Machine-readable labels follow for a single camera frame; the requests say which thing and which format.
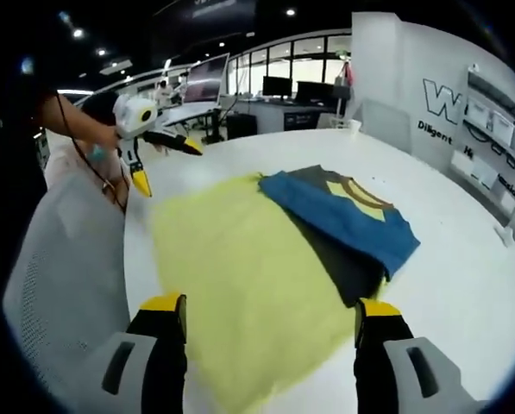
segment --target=shelf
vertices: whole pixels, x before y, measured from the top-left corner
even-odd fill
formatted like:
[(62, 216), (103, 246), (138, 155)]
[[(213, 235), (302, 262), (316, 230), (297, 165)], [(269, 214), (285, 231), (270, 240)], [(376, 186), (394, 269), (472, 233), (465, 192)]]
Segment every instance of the shelf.
[(485, 196), (491, 204), (493, 204), (497, 209), (508, 219), (510, 219), (512, 213), (508, 210), (504, 209), (502, 205), (500, 204), (500, 200), (498, 200), (494, 194), (489, 190), (487, 187), (485, 187), (482, 183), (480, 183), (477, 179), (475, 179), (472, 176), (467, 175), (463, 171), (461, 171), (459, 168), (454, 166), (452, 163), (450, 164), (450, 169), (456, 173), (460, 178), (466, 180), (471, 186), (473, 186), (476, 190), (478, 190), (481, 195)]
[(515, 102), (497, 86), (483, 78), (480, 73), (468, 69), (468, 84), (499, 104), (515, 118)]
[(493, 131), (490, 131), (483, 125), (480, 125), (479, 123), (477, 123), (473, 119), (469, 118), (468, 116), (464, 116), (464, 122), (467, 123), (468, 125), (472, 126), (474, 129), (477, 129), (478, 131), (480, 131), (484, 136), (489, 138), (489, 140), (493, 141), (498, 146), (502, 147), (505, 150), (505, 152), (515, 160), (515, 151), (512, 148), (510, 148), (510, 146), (508, 146), (508, 144), (501, 141), (500, 138), (493, 133)]

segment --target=yellow cloth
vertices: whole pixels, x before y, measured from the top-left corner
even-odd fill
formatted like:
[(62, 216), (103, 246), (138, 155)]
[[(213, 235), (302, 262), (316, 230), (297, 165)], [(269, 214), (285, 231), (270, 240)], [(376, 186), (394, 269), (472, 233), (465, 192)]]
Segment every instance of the yellow cloth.
[(355, 329), (354, 310), (286, 213), (259, 192), (259, 178), (168, 200), (152, 217), (162, 288), (187, 296), (188, 358), (233, 413), (303, 379)]

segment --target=ceiling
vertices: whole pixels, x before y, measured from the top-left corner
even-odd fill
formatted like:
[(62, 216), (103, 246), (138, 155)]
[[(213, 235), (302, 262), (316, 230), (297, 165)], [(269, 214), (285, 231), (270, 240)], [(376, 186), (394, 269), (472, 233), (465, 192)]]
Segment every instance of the ceiling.
[[(87, 2), (76, 2), (63, 9), (70, 17), (70, 24), (63, 23), (56, 12), (57, 24), (62, 29), (53, 35), (52, 48), (54, 53), (59, 50), (64, 56), (60, 70), (62, 87), (95, 90), (127, 75), (155, 69), (151, 34), (153, 16), (169, 3), (173, 0), (145, 0), (137, 2), (136, 6), (123, 8), (94, 8)], [(352, 11), (371, 10), (396, 12), (402, 20), (459, 35), (498, 55), (515, 68), (515, 13), (505, 15), (500, 7), (472, 6), (471, 3), (481, 2), (438, 0), (437, 3), (421, 2), (417, 5), (417, 2), (409, 0), (257, 0), (254, 36), (235, 34), (223, 38), (224, 47), (219, 47), (218, 39), (188, 47), (175, 57), (173, 64), (201, 60), (206, 53), (239, 53), (288, 35), (326, 28), (349, 28)], [(288, 9), (295, 9), (295, 16), (287, 16)], [(74, 39), (72, 28), (83, 29), (84, 37)], [(99, 48), (105, 48), (105, 56), (97, 55)], [(111, 62), (124, 59), (133, 63), (124, 74), (118, 72), (104, 76), (99, 73)]]

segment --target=desk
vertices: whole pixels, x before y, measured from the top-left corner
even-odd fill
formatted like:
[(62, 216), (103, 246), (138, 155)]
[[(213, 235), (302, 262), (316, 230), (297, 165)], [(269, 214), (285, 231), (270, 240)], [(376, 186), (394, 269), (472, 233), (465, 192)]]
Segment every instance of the desk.
[[(160, 294), (148, 231), (152, 205), (220, 181), (261, 171), (320, 164), (354, 177), (393, 202), (422, 242), (381, 300), (397, 306), (415, 336), (426, 336), (462, 370), (476, 399), (493, 398), (515, 367), (515, 245), (458, 185), (423, 162), (361, 133), (321, 129), (259, 135), (218, 143), (203, 157), (178, 152), (146, 166), (154, 196), (131, 191), (125, 223), (129, 310)], [(356, 412), (353, 338), (314, 374), (262, 407), (266, 413)], [(185, 412), (204, 412), (208, 392), (189, 363)]]
[(198, 118), (200, 116), (208, 116), (214, 110), (219, 109), (216, 102), (184, 103), (163, 110), (161, 115), (155, 120), (155, 124), (161, 127), (170, 127), (175, 123), (188, 121), (189, 119)]
[(245, 99), (236, 102), (233, 109), (235, 112), (253, 115), (257, 118), (257, 134), (315, 129), (320, 114), (336, 113), (335, 109), (326, 106), (278, 100)]

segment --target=person's hand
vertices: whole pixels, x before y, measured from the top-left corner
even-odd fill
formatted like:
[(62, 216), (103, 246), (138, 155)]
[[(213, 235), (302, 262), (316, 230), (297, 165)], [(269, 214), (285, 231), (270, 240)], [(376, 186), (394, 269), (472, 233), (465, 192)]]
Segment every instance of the person's hand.
[(115, 149), (119, 142), (116, 127), (101, 124), (101, 126), (94, 131), (94, 142), (100, 147), (109, 150)]

